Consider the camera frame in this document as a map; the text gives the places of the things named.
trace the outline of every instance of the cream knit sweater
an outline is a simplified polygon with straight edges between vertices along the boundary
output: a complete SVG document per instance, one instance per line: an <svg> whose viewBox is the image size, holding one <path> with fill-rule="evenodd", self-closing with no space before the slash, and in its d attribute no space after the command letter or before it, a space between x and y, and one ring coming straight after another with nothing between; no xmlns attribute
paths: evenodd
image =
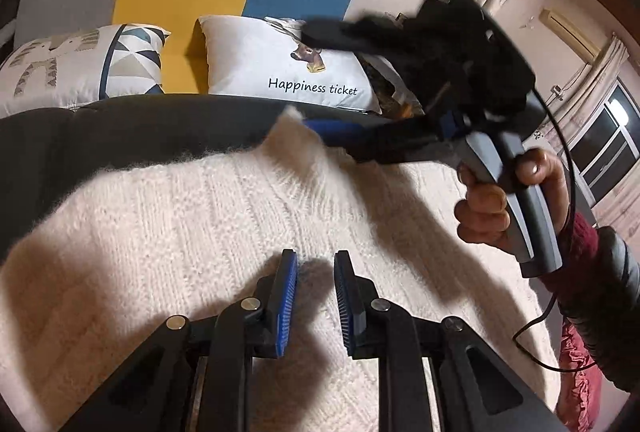
<svg viewBox="0 0 640 432"><path fill-rule="evenodd" d="M465 319L553 407L558 376L511 344L536 296L512 256L456 237L463 195L439 164L356 165L292 112L250 152L98 174L0 269L0 392L28 432L56 430L165 318L218 314L293 248L289 347L256 362L252 430L377 430L377 364L342 345L337 250L414 316ZM544 326L529 338L554 364Z"/></svg>

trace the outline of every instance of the black cable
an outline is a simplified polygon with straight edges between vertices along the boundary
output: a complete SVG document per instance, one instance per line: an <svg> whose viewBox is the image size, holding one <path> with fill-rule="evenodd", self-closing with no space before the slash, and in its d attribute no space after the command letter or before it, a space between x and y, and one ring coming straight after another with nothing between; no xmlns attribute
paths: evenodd
<svg viewBox="0 0 640 432"><path fill-rule="evenodd" d="M538 101L542 104L543 108L545 109L546 115L549 117L549 120L551 121L552 125L554 126L554 130L556 131L556 134L558 135L558 139L560 140L560 143L562 144L562 150L564 151L564 154L566 155L566 161L567 161L567 165L569 167L569 215L567 217L567 220L564 224L564 228L562 229L561 232L569 232L569 249L567 251L567 256L571 256L571 252L574 246L574 229L575 229L575 171L574 171L574 164L573 161L571 159L571 154L569 151L569 145L567 144L566 140L564 139L564 135L562 134L562 130L560 130L560 126L558 125L558 122L556 122L555 117L553 116L553 114L551 113L551 110L549 109L548 105L542 100L542 96L540 96L540 93L537 91L537 89L533 89L533 93L536 95L536 98L538 99ZM533 319L531 322L529 322L528 324L526 324L525 326L523 326L520 330L518 330L518 332L516 332L513 337L511 338L513 340L513 342L516 344L516 347L523 352L526 356L529 357L530 360L532 360L533 362L535 362L536 364L538 364L540 367L544 367L547 370L552 370L554 372L580 372L581 370L587 370L590 367L593 367L594 365L596 365L595 362L591 362L588 365L583 365L582 367L577 367L577 368L559 368L559 367L553 367L551 365L547 365L544 362L541 362L539 359L537 359L531 352L527 351L527 348L525 348L519 341L518 338L519 336L524 333L524 331L527 331L529 328L533 327L536 324L539 324L540 322L543 322L544 320L546 320L546 318L549 316L549 313L551 313L551 310L554 308L554 306L556 305L556 301L558 300L558 296L556 294L553 294L551 296L551 300L549 300L549 304L546 306L546 309L544 310L544 312L538 317Z"/></svg>

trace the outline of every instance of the silver screw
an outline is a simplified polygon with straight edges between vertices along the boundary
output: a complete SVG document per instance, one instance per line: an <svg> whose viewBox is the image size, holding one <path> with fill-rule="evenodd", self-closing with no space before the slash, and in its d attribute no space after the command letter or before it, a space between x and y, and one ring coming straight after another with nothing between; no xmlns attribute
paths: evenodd
<svg viewBox="0 0 640 432"><path fill-rule="evenodd" d="M186 323L187 319L181 315L174 315L166 320L166 326L172 331L182 329Z"/></svg>
<svg viewBox="0 0 640 432"><path fill-rule="evenodd" d="M240 307L246 311L255 311L260 307L260 301L254 297L245 298L240 303Z"/></svg>
<svg viewBox="0 0 640 432"><path fill-rule="evenodd" d="M371 301L371 308L375 309L376 311L389 311L390 307L391 307L391 302L389 302L389 300L386 300L384 298L374 298Z"/></svg>
<svg viewBox="0 0 640 432"><path fill-rule="evenodd" d="M463 325L462 325L462 320L460 320L459 318L456 317L447 317L444 319L444 326L449 330L449 331L462 331L463 329Z"/></svg>

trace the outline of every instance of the red sleeve cuff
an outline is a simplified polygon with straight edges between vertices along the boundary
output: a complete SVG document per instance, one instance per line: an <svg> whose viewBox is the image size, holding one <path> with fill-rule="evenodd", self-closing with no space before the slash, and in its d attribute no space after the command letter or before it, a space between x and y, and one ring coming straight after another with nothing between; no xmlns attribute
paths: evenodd
<svg viewBox="0 0 640 432"><path fill-rule="evenodd" d="M574 234L571 236L566 226L558 235L558 245L562 254L562 268L541 276L540 280L551 293L558 295L561 303L567 303L596 281L598 232L580 213L576 213Z"/></svg>

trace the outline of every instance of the window pane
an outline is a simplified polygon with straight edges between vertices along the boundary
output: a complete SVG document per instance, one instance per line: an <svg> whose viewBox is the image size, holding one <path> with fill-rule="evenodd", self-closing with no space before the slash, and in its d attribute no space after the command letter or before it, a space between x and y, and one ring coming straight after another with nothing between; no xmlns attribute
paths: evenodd
<svg viewBox="0 0 640 432"><path fill-rule="evenodd" d="M638 113L620 87L616 87L609 98L609 102L612 102L613 100L617 100L622 108L625 109L626 115L629 118L625 128L629 131L631 139L633 139L636 147L640 148L640 118L638 118Z"/></svg>
<svg viewBox="0 0 640 432"><path fill-rule="evenodd" d="M571 150L571 157L580 172L593 161L617 128L618 124L613 121L607 110L604 109Z"/></svg>
<svg viewBox="0 0 640 432"><path fill-rule="evenodd" d="M591 193L596 199L596 203L620 182L635 163L636 158L634 158L629 145L626 145L609 169L591 186Z"/></svg>
<svg viewBox="0 0 640 432"><path fill-rule="evenodd" d="M598 174L602 172L604 167L606 167L610 163L610 161L625 144L625 136L623 134L618 134L616 138L611 142L611 144L607 147L607 149L602 153L602 156L598 158L596 163L593 164L593 166L587 171L586 174L582 175L588 185L591 184L592 181L596 179L596 177L598 177Z"/></svg>

